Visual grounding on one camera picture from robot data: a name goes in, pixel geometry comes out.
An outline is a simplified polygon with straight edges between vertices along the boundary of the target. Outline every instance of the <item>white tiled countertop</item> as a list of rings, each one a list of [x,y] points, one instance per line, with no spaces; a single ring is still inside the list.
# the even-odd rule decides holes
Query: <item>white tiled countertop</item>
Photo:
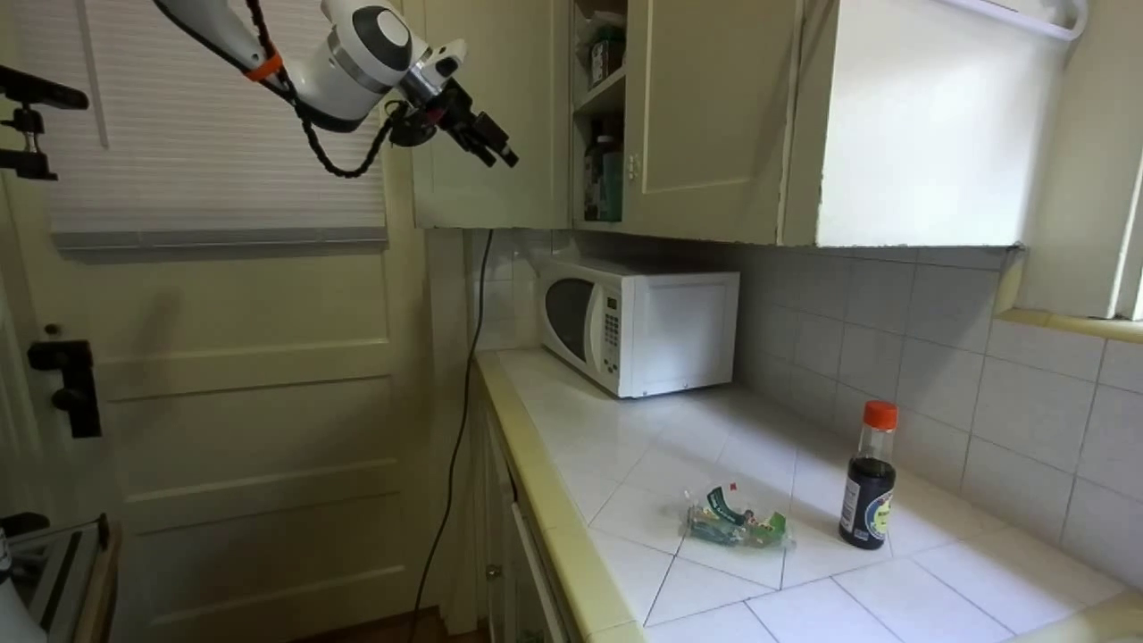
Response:
[[[491,405],[497,395],[520,405],[504,428],[509,458],[554,469],[556,483],[541,484],[556,489],[527,489],[527,471],[520,483],[556,566],[566,564],[565,531],[578,526],[646,639],[989,643],[1129,591],[912,471],[896,478],[888,542],[841,542],[848,441],[748,394],[620,404],[541,351],[485,353],[481,370],[500,382],[490,384]],[[734,483],[756,513],[782,509],[797,542],[725,548],[687,539],[687,508],[721,483]],[[570,602],[606,595],[570,578]]]

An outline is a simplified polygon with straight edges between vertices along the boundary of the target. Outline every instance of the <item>tiled backsplash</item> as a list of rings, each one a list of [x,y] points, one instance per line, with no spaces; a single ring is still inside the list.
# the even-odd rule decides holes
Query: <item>tiled backsplash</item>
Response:
[[[1143,346],[994,319],[1006,253],[739,249],[739,382],[1143,586]]]

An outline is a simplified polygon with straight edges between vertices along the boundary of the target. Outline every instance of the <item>white microwave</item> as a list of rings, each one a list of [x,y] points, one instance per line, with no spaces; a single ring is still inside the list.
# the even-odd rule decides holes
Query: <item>white microwave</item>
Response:
[[[540,339],[614,395],[732,382],[739,276],[540,261]]]

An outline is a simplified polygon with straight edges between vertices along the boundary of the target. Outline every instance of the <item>soy sauce bottle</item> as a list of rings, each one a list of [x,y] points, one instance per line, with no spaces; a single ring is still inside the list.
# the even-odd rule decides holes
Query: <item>soy sauce bottle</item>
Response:
[[[888,531],[893,508],[893,436],[901,410],[888,401],[866,401],[856,453],[848,458],[848,483],[841,498],[839,534],[862,548],[878,548]]]

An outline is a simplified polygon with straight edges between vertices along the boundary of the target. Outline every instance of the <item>black cord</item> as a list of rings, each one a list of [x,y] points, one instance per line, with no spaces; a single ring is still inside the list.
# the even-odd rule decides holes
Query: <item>black cord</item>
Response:
[[[271,27],[264,23],[260,2],[256,2],[256,0],[246,0],[246,9],[250,9],[250,22],[252,22],[252,27],[256,27],[256,41],[260,41],[264,59],[271,59],[271,58],[277,53],[277,46],[271,41]],[[402,117],[402,109],[408,109],[402,104],[390,101],[390,104],[396,104],[396,109],[390,109],[387,123],[376,130],[363,161],[360,161],[358,169],[338,169],[338,164],[331,164],[331,157],[323,152],[313,121],[309,121],[303,109],[295,109],[300,101],[295,101],[295,88],[294,88],[294,80],[290,80],[290,71],[277,66],[276,77],[283,80],[283,95],[294,104],[294,114],[300,117],[300,128],[307,130],[307,144],[309,144],[313,157],[319,157],[322,169],[323,169],[329,173],[335,173],[335,177],[360,177],[360,173],[372,169],[372,161],[377,157],[377,149],[383,149],[383,144],[390,140],[394,123],[396,123],[396,121]]]
[[[481,261],[478,261],[478,279],[475,279],[475,328],[470,328],[466,358],[463,358],[462,423],[456,423],[456,436],[454,436],[451,469],[447,469],[442,513],[440,513],[440,522],[435,522],[435,534],[432,534],[432,545],[427,545],[421,578],[419,578],[419,595],[415,595],[415,617],[410,617],[410,628],[408,628],[408,643],[419,639],[419,622],[421,622],[421,601],[425,601],[427,571],[432,571],[440,539],[442,539],[442,531],[447,531],[447,526],[451,526],[451,513],[454,513],[456,458],[462,458],[462,441],[463,441],[463,428],[466,428],[466,405],[470,405],[475,346],[478,346],[478,334],[481,334],[481,328],[485,328],[485,276],[490,276],[491,234],[497,234],[497,233],[490,228],[490,233],[485,233],[485,249],[481,249]]]

